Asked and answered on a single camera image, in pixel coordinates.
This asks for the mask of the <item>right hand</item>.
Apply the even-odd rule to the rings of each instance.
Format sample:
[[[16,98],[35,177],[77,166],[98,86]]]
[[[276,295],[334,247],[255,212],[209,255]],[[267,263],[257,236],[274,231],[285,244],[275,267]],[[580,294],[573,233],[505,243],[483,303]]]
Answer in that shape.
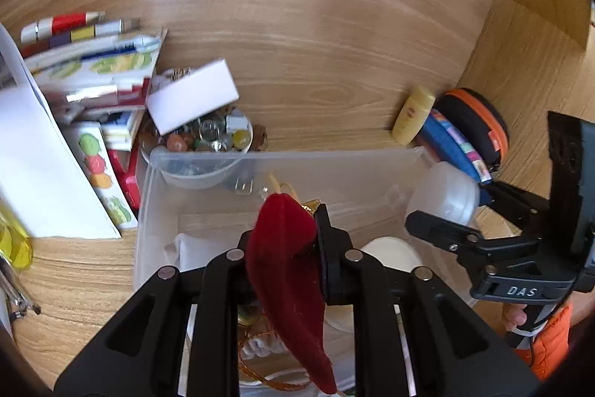
[[[512,332],[517,326],[523,326],[527,322],[525,304],[504,303],[502,306],[502,325],[507,332]]]

